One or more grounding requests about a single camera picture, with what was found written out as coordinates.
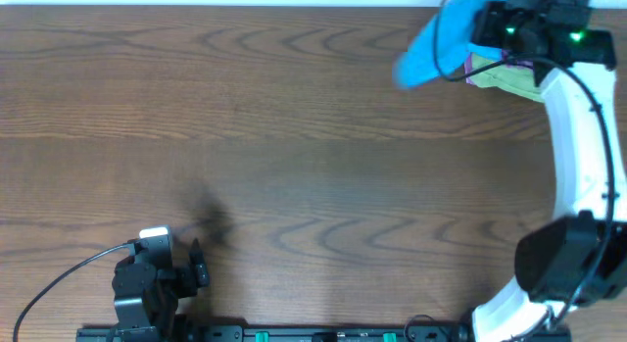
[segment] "wooden tabletop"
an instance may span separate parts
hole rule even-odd
[[[200,321],[402,324],[494,296],[551,218],[548,122],[496,89],[398,90],[433,13],[1,7],[0,340],[58,274],[158,224],[202,242],[212,286],[181,303]],[[595,22],[625,61],[625,12]],[[50,291],[22,341],[114,323],[121,258]],[[574,314],[576,340],[627,339],[626,303]]]

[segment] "white arm segment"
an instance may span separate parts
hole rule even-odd
[[[592,90],[603,106],[603,116],[612,149],[616,193],[614,220],[627,220],[627,184],[620,155],[614,116],[616,73],[603,65],[576,63],[571,69]],[[605,219],[607,171],[603,141],[597,116],[581,88],[565,73],[553,69],[541,84],[555,157],[556,197],[554,219],[590,210],[598,220]],[[516,277],[491,301],[472,314],[477,342],[501,342],[529,331],[547,308],[556,314],[562,302],[533,303],[520,288]]]

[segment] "green cloth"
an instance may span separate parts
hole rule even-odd
[[[488,64],[494,63],[489,59],[472,54],[472,68],[478,69]],[[544,103],[540,95],[540,88],[536,87],[533,80],[533,71],[520,67],[500,66],[479,73],[470,78],[472,83],[478,87],[498,87],[501,90],[528,98],[530,100]]]

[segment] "blue fabric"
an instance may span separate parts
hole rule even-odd
[[[438,30],[438,61],[445,73],[452,73],[468,58],[470,52],[492,60],[501,58],[501,50],[480,47],[470,43],[474,30],[474,16],[491,0],[451,0],[442,10]],[[433,63],[433,27],[435,18],[411,43],[398,62],[396,80],[408,89],[438,77]]]

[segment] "green light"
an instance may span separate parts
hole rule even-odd
[[[572,33],[570,33],[570,39],[574,40],[575,42],[579,42],[583,38],[584,38],[584,32],[572,32]]]

